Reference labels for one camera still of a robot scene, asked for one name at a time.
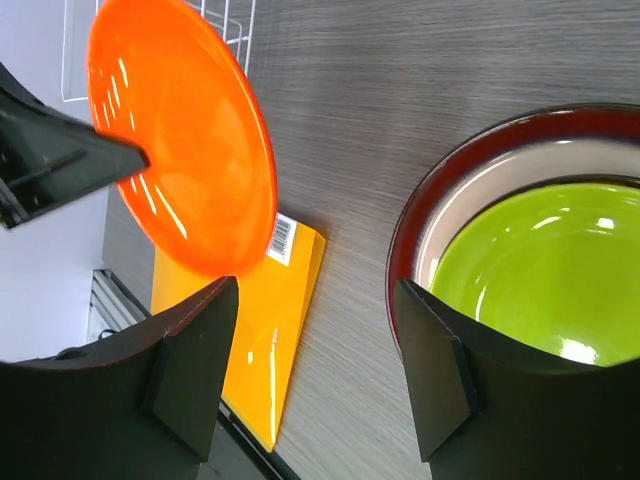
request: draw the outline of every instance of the bowl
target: bowl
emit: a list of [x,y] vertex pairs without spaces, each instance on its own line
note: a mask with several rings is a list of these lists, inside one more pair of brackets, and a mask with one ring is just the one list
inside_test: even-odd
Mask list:
[[515,340],[609,366],[640,355],[640,190],[536,188],[475,217],[431,293]]
[[541,184],[634,182],[639,171],[640,109],[632,105],[539,110],[492,126],[456,147],[416,187],[392,236],[385,294],[396,346],[396,283],[411,278],[429,289],[442,253],[478,213]]

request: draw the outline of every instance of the white wall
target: white wall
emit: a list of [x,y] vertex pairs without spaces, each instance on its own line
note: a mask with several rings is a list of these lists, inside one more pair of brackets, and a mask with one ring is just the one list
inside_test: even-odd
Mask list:
[[[74,65],[81,65],[95,3],[68,1],[77,4],[76,26],[84,25],[74,39]],[[86,102],[61,100],[63,19],[64,0],[0,0],[0,62],[48,105],[89,121]],[[73,75],[74,85],[84,81],[81,69]],[[106,209],[102,190],[0,231],[0,359],[48,356],[85,343],[91,273],[102,266]]]

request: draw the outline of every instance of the bowl rim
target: bowl rim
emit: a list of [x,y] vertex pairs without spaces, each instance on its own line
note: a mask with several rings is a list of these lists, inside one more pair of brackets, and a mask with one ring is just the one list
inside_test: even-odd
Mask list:
[[401,359],[393,314],[393,292],[399,280],[412,277],[422,230],[442,196],[468,172],[507,151],[536,142],[580,137],[640,144],[640,106],[622,103],[566,104],[511,117],[464,140],[420,180],[396,222],[385,268],[387,320]]

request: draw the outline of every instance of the yellow box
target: yellow box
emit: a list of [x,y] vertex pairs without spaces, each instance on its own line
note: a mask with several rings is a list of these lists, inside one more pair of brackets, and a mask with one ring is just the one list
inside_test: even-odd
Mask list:
[[[265,256],[238,277],[240,305],[222,398],[267,451],[275,445],[298,340],[326,241],[297,224],[289,265]],[[211,283],[156,249],[151,310]]]

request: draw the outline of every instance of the orange plate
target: orange plate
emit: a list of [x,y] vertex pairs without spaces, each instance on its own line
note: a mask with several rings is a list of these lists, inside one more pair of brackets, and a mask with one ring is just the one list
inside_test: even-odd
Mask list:
[[149,156],[119,188],[151,240],[204,275],[257,264],[276,215],[273,150],[249,82],[213,29],[180,0],[109,0],[87,70],[96,130]]

